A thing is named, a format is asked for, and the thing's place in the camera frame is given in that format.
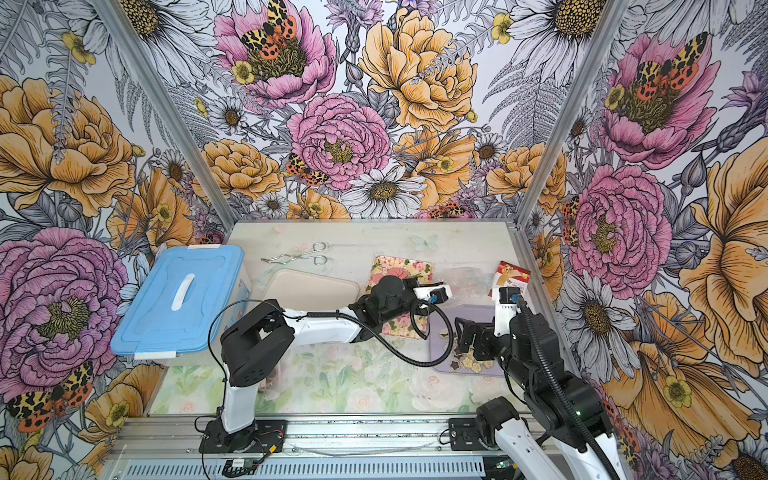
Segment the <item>ziploc bag pink cookies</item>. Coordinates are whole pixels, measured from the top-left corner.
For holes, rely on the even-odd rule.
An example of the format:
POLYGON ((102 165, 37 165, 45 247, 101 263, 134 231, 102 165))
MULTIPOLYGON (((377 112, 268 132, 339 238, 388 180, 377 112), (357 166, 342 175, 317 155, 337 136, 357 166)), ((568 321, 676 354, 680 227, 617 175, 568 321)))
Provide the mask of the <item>ziploc bag pink cookies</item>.
POLYGON ((493 274, 475 267, 456 267, 442 270, 439 278, 449 284, 457 298, 486 296, 491 288, 493 274))

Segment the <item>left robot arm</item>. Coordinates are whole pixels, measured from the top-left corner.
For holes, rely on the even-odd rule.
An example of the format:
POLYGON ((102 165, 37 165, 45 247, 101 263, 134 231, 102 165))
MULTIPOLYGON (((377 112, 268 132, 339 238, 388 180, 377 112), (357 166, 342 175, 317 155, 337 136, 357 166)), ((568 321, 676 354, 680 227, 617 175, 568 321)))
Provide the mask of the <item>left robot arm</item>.
POLYGON ((440 306, 453 298, 444 282, 422 283, 415 277, 382 277, 368 294, 356 302, 332 311, 299 311, 282 307, 277 300, 259 300, 257 306, 228 327, 219 337, 221 355, 217 364, 224 373, 225 393, 217 411, 215 426, 225 435, 252 428, 258 385, 293 346, 323 343, 379 342, 395 357, 419 368, 434 367, 449 357, 454 348, 454 328, 440 306), (407 315, 419 338, 429 333, 416 319, 437 314, 448 330, 448 345, 433 360, 408 357, 383 334, 383 326, 407 315))

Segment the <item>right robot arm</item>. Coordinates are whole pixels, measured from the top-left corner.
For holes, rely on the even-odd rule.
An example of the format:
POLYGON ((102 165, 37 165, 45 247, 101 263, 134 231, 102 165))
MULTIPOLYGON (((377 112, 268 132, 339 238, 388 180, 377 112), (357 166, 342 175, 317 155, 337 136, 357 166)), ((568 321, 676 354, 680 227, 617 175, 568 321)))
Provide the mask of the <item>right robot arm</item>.
POLYGON ((454 451, 484 450, 501 458, 497 472, 515 479, 562 479, 545 452, 553 441, 575 479, 624 479, 617 437, 596 391, 567 369, 559 336, 544 315, 529 307, 520 289, 500 287, 492 298, 492 324, 458 318, 458 347, 478 360, 494 360, 543 432, 534 436, 523 414, 505 397, 482 404, 472 419, 448 423, 454 451))

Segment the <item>yellow floral tray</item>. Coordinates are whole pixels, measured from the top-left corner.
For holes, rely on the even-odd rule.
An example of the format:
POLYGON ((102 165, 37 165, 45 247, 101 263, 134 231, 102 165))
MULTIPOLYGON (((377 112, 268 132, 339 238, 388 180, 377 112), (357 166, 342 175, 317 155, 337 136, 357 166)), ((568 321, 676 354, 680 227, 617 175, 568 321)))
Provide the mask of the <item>yellow floral tray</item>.
MULTIPOLYGON (((417 277, 420 283, 431 283, 434 275, 434 265, 421 260, 378 256, 372 265, 365 293, 369 294, 372 288, 387 275, 400 279, 417 277)), ((405 313, 385 323, 382 327, 382 334, 408 339, 419 338, 415 328, 411 325, 409 313, 405 313)))

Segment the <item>pile of flower biscuits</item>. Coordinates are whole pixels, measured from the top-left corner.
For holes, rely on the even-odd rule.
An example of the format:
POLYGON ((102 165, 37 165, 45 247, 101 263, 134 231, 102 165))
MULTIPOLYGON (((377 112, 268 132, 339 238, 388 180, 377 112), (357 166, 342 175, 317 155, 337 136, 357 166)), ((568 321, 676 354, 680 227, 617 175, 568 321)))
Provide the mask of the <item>pile of flower biscuits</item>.
POLYGON ((495 366, 493 361, 477 360, 474 357, 474 348, 470 347, 467 352, 461 352, 457 347, 453 349, 453 357, 450 360, 449 368, 453 372, 464 374, 484 374, 495 366))

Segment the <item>red white small box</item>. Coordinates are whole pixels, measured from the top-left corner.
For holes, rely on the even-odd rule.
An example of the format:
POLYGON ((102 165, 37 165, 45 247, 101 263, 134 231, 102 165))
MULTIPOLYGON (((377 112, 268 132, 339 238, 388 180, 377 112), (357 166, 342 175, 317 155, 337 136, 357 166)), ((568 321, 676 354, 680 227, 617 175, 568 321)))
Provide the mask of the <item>red white small box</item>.
POLYGON ((493 275, 488 296, 493 298, 502 287, 515 287, 524 294, 531 280, 531 272, 512 263, 501 261, 493 275))

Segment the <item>beige plastic tray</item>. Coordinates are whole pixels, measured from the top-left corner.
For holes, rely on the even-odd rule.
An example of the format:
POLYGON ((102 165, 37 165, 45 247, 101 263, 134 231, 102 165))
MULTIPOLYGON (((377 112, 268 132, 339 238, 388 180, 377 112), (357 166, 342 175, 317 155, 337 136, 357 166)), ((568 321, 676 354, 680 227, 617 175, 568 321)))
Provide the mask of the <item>beige plastic tray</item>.
POLYGON ((278 271, 266 286, 264 299, 274 299, 286 309, 331 311, 360 297, 357 283, 297 270, 278 271))

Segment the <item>metal scissors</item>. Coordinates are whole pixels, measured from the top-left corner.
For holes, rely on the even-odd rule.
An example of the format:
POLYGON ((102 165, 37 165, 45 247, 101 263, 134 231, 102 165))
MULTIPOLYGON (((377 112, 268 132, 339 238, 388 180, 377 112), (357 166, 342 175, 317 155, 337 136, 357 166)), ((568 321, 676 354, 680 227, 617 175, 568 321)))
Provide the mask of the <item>metal scissors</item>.
POLYGON ((272 257, 261 258, 261 261, 266 264, 287 265, 295 261, 311 260, 314 265, 322 266, 328 262, 328 257, 326 255, 328 249, 329 244, 327 242, 319 241, 315 242, 307 251, 283 253, 272 257))

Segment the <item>blue lidded storage box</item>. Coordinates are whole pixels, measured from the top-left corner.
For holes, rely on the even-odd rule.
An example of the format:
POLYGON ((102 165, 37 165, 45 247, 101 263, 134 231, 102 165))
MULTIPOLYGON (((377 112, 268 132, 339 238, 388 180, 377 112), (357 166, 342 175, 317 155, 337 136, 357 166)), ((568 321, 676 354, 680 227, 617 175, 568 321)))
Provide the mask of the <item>blue lidded storage box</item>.
POLYGON ((251 290, 242 247, 170 248, 122 315, 111 350, 136 360, 190 361, 244 315, 251 290))

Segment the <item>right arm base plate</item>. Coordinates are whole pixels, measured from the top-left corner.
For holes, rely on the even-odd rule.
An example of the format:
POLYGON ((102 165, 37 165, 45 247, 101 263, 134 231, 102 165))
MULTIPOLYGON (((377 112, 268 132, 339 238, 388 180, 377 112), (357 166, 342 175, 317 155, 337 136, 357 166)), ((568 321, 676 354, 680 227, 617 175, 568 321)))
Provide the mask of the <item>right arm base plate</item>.
POLYGON ((487 450, 485 445, 480 440, 480 430, 475 418, 449 418, 448 442, 452 451, 487 450))

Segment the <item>aluminium front rail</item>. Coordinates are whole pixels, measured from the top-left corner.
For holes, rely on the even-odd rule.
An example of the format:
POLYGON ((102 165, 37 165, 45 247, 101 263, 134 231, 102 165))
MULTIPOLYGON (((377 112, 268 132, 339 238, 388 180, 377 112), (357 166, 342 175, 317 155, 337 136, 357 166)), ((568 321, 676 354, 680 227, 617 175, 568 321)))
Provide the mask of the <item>aluminium front rail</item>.
MULTIPOLYGON (((473 420, 473 413, 278 414, 285 438, 278 458, 343 456, 451 455, 449 420, 473 420)), ((130 419, 120 431, 109 460, 198 460, 202 430, 210 420, 199 415, 158 415, 130 419)))

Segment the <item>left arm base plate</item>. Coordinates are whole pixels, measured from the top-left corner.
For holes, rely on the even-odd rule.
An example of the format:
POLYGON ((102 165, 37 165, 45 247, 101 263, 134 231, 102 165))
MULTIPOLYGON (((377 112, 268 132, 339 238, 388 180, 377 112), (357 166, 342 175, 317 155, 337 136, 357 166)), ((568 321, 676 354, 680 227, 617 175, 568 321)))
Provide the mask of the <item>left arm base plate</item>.
POLYGON ((288 422, 254 419, 235 433, 228 433, 221 419, 210 421, 204 430, 198 451, 203 454, 264 454, 281 452, 288 422))

